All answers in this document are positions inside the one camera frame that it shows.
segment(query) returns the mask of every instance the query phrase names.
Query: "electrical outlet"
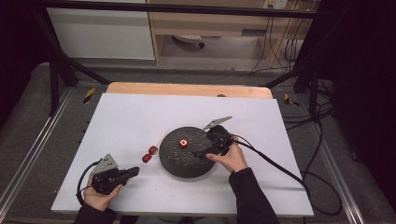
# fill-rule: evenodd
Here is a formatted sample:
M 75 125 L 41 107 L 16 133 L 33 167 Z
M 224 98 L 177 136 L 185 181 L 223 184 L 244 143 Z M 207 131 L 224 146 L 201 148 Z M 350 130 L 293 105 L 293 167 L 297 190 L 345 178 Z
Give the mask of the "electrical outlet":
M 274 9 L 285 9 L 288 0 L 276 0 L 274 4 Z
M 288 0 L 265 0 L 262 8 L 285 9 Z
M 275 8 L 276 0 L 265 0 L 262 8 L 273 9 Z

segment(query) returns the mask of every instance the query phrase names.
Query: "white cabinet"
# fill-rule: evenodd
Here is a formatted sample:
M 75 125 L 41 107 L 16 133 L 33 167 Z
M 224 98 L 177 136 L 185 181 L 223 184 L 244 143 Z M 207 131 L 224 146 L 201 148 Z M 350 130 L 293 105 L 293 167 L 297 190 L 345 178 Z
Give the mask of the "white cabinet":
M 154 60 L 147 12 L 63 8 L 48 11 L 61 46 L 70 57 Z

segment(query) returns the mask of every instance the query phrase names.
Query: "gray carpet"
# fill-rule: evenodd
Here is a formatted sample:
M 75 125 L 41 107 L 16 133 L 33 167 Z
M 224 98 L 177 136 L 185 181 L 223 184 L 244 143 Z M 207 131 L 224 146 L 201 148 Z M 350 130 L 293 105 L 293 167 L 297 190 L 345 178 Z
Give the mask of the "gray carpet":
M 278 76 L 278 74 L 258 73 L 248 75 L 242 72 L 199 72 L 175 71 L 162 69 L 96 69 L 98 74 L 117 81 L 193 83 L 256 86 Z M 89 80 L 83 75 L 81 79 Z M 290 86 L 293 79 L 281 87 L 273 89 L 274 97 L 279 102 L 283 116 L 302 116 L 300 106 L 285 105 L 284 93 L 293 97 Z M 55 190 L 62 185 L 68 167 L 78 150 L 78 141 L 83 138 L 88 127 L 87 121 L 106 87 L 96 88 L 89 104 L 82 103 L 89 86 L 75 89 L 63 115 L 43 148 L 34 168 L 25 181 L 14 204 L 7 213 L 7 218 L 31 217 L 49 219 L 73 219 L 74 216 L 56 214 L 50 211 L 56 197 Z M 18 169 L 30 145 L 33 144 L 50 111 L 49 75 L 46 67 L 38 67 L 32 76 L 25 94 L 6 125 L 0 131 L 0 153 L 8 162 L 1 163 L 2 192 L 13 174 Z M 340 129 L 337 119 L 327 117 L 323 120 L 323 132 L 332 154 L 348 183 L 352 194 L 366 223 L 396 223 L 394 211 L 370 176 L 366 166 L 351 159 L 347 141 Z M 309 125 L 304 125 L 288 132 L 291 145 L 300 169 L 309 162 L 317 145 Z M 320 154 L 315 159 L 311 171 L 331 182 L 329 173 L 323 164 Z M 326 211 L 336 209 L 337 201 L 330 189 L 308 177 L 307 184 L 312 190 L 312 201 Z M 343 211 L 340 215 L 329 217 L 315 211 L 315 216 L 307 218 L 308 223 L 349 223 Z

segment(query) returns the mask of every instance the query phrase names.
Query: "metal blade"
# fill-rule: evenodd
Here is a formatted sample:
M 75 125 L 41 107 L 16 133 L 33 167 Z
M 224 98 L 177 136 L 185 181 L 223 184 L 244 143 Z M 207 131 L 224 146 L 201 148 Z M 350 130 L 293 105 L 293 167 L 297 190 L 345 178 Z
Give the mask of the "metal blade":
M 208 125 L 206 125 L 206 126 L 203 128 L 203 130 L 205 130 L 205 129 L 211 129 L 211 128 L 215 127 L 216 125 L 219 125 L 219 124 L 221 124 L 222 122 L 231 119 L 232 117 L 233 117 L 233 116 L 228 116 L 228 117 L 225 117 L 225 118 L 222 118 L 222 119 L 214 119 L 214 120 L 212 120 L 212 122 L 210 122 Z

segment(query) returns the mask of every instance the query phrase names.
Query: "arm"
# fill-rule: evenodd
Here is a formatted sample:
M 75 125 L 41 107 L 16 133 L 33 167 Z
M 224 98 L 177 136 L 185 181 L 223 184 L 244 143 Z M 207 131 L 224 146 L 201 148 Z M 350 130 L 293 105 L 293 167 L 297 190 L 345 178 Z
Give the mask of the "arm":
M 236 197 L 238 223 L 279 223 L 251 168 L 231 173 L 229 181 Z
M 117 215 L 107 207 L 110 201 L 119 195 L 122 185 L 118 185 L 109 195 L 97 193 L 94 188 L 88 187 L 84 190 L 84 204 L 78 211 L 74 224 L 111 224 Z
M 238 223 L 279 223 L 253 171 L 248 168 L 242 149 L 236 143 L 224 156 L 207 154 L 206 157 L 218 161 L 231 172 L 229 182 L 236 197 Z

